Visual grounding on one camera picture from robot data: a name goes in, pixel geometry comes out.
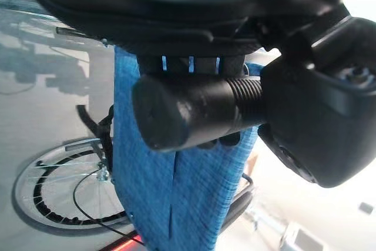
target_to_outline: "wheel rim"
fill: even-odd
[[[99,139],[85,139],[50,150],[31,162],[15,184],[15,199],[31,219],[66,230],[96,229],[73,203],[76,184],[95,169],[77,190],[78,204],[94,219],[106,225],[129,224],[111,176],[106,173]]]

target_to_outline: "blue cloth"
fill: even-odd
[[[115,48],[113,177],[117,195],[149,250],[213,250],[257,129],[239,146],[217,143],[156,153],[142,141],[133,117],[136,57]]]

